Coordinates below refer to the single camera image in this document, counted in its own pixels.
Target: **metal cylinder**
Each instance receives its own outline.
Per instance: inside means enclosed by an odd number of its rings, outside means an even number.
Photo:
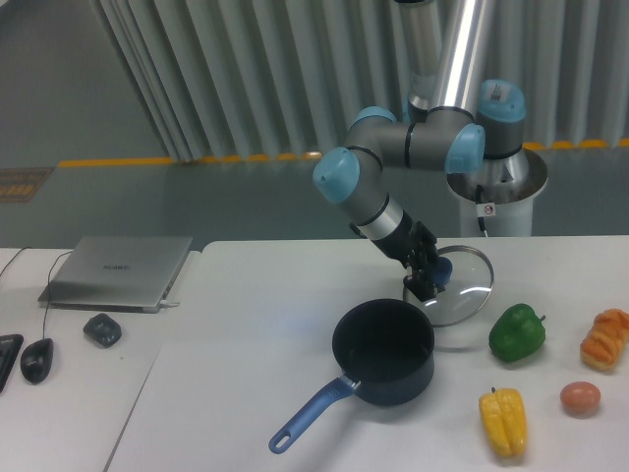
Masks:
[[[448,20],[431,109],[452,107],[476,116],[494,0],[458,0]]]
[[[443,42],[441,4],[427,0],[399,5],[411,71],[409,102],[428,111]]]

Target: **yellow floor stripe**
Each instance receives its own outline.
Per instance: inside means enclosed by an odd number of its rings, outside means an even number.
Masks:
[[[543,149],[584,149],[584,148],[609,148],[609,145],[603,140],[584,140],[578,145],[573,145],[569,141],[556,141],[550,147],[546,147],[541,143],[523,143],[522,146],[530,150]],[[617,148],[629,147],[629,138],[623,138],[616,145]],[[275,160],[317,160],[321,159],[320,152],[306,152],[296,155],[290,152],[278,154],[275,158],[271,158],[266,154],[252,154],[246,159],[242,159],[239,155],[225,155],[223,157],[214,157],[207,155],[192,164],[217,164],[217,163],[233,163],[233,162],[272,162]],[[57,167],[105,167],[105,166],[121,166],[121,165],[169,165],[175,164],[171,157],[129,157],[121,159],[85,159],[85,160],[62,160]]]

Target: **green bell pepper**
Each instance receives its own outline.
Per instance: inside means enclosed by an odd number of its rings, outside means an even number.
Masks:
[[[507,309],[489,333],[489,347],[498,359],[515,362],[542,347],[546,330],[533,308],[519,303]]]

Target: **toy food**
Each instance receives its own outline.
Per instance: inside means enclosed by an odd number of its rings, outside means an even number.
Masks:
[[[527,418],[520,392],[492,388],[479,399],[479,409],[495,453],[502,457],[522,454],[527,445]]]
[[[491,352],[504,362],[514,362],[542,347],[546,330],[533,308],[519,303],[507,309],[489,333]]]
[[[600,390],[589,382],[573,382],[561,390],[559,398],[570,413],[592,413],[599,407]]]
[[[618,309],[602,312],[581,343],[581,360],[599,371],[613,368],[629,337],[629,315]]]

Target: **warning label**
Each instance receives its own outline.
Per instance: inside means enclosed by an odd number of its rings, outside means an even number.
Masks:
[[[52,167],[0,169],[0,203],[26,203],[52,173]]]
[[[494,203],[489,203],[489,204],[477,204],[476,205],[476,216],[478,218],[491,218],[492,216],[495,216],[495,204]]]

